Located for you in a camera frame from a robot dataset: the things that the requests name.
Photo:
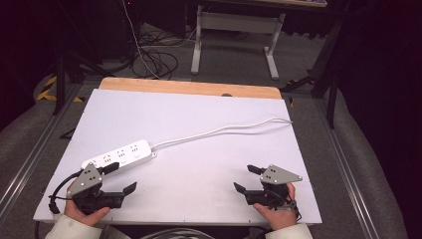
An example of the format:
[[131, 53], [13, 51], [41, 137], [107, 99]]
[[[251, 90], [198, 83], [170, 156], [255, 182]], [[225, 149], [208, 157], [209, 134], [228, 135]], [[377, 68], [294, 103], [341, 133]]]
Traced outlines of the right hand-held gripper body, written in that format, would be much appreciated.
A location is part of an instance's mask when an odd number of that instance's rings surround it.
[[259, 203], [272, 209], [296, 209], [297, 202], [290, 195], [288, 184], [303, 179], [290, 171], [275, 165], [269, 165], [260, 176], [262, 190], [247, 190], [244, 193], [249, 205]]

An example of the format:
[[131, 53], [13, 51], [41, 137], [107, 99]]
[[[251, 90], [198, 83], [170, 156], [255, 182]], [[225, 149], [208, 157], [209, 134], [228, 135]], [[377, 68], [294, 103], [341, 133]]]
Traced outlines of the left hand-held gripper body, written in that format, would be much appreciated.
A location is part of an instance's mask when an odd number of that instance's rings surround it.
[[86, 215], [108, 207], [121, 208], [125, 194], [123, 192], [103, 192], [103, 174], [89, 163], [67, 190], [67, 196], [77, 208]]

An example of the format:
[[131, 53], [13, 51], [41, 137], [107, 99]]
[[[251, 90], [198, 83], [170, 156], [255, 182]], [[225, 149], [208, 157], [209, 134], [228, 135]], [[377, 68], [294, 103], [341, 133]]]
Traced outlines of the white power strip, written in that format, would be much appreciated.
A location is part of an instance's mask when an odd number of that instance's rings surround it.
[[87, 159], [82, 163], [82, 168], [86, 168], [90, 163], [95, 168], [105, 168], [117, 163], [118, 169], [108, 174], [112, 176], [149, 162], [155, 157], [156, 152], [152, 150], [151, 145], [145, 139], [142, 139]]

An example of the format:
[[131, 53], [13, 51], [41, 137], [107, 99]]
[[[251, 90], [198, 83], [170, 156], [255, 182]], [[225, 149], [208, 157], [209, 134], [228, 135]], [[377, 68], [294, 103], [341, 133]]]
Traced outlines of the person's left hand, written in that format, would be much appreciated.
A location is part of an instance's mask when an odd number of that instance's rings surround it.
[[84, 214], [75, 204], [72, 198], [68, 199], [66, 202], [64, 214], [71, 219], [74, 219], [82, 224], [87, 226], [95, 226], [102, 219], [104, 219], [110, 213], [109, 207], [101, 208], [95, 211], [92, 214]]

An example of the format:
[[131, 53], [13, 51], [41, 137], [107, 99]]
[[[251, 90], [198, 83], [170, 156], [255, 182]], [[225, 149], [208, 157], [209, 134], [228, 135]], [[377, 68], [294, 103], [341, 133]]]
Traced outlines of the person's right hand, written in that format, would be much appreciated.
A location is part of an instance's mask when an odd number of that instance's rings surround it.
[[268, 221], [274, 231], [297, 224], [297, 212], [295, 209], [273, 210], [259, 203], [255, 203], [253, 208]]

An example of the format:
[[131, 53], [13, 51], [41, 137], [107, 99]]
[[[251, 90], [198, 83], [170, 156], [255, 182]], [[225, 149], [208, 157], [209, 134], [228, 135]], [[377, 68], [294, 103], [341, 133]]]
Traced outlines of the black metal stand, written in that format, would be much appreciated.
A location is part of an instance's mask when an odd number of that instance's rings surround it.
[[333, 118], [338, 87], [333, 54], [342, 23], [342, 20], [336, 20], [334, 22], [309, 74], [297, 82], [292, 82], [281, 88], [282, 93], [290, 93], [306, 84], [314, 82], [314, 87], [311, 89], [311, 96], [314, 99], [321, 99], [326, 91], [329, 91], [325, 116], [331, 128], [334, 128]]
[[82, 30], [84, 0], [47, 0], [51, 29], [54, 34], [53, 45], [57, 60], [57, 101], [54, 115], [62, 111], [67, 100], [66, 77], [72, 84], [85, 80], [82, 66], [103, 77], [112, 73], [99, 66], [99, 54], [95, 51], [94, 41]]

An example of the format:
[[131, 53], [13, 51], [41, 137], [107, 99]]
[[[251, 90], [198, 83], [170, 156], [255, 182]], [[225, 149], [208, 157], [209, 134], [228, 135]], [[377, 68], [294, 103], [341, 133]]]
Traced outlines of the aluminium floor rail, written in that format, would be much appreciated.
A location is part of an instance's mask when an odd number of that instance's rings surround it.
[[36, 141], [34, 147], [31, 149], [28, 156], [22, 163], [19, 171], [12, 178], [8, 184], [6, 191], [0, 198], [0, 224], [7, 218], [10, 210], [21, 194], [35, 167], [40, 161], [48, 143], [50, 142], [54, 131], [63, 118], [64, 113], [71, 105], [74, 98], [77, 96], [81, 85], [71, 85], [65, 96], [64, 102], [55, 115], [51, 115], [46, 127], [43, 129], [41, 135]]
[[323, 127], [329, 137], [330, 145], [334, 150], [334, 158], [339, 173], [347, 190], [348, 197], [351, 201], [364, 237], [365, 239], [379, 239], [379, 234], [374, 226], [373, 220], [365, 204], [362, 193], [358, 188], [354, 175], [350, 169], [344, 151], [342, 150], [337, 134], [335, 130], [330, 127], [328, 120], [326, 119], [326, 110], [324, 108], [323, 100], [315, 100], [315, 105], [319, 117], [322, 120]]

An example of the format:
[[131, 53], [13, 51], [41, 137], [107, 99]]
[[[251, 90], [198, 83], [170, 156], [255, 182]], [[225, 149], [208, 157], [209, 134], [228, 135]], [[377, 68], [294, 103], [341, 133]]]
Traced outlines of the white metal table frame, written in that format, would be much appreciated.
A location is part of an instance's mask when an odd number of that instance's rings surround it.
[[193, 58], [190, 72], [193, 75], [199, 73], [201, 59], [201, 32], [206, 30], [238, 31], [257, 34], [271, 34], [272, 41], [263, 51], [269, 68], [271, 78], [276, 81], [280, 78], [274, 59], [274, 51], [277, 46], [286, 15], [281, 13], [277, 18], [258, 16], [243, 16], [224, 13], [210, 13], [199, 5], [196, 11], [196, 34]]

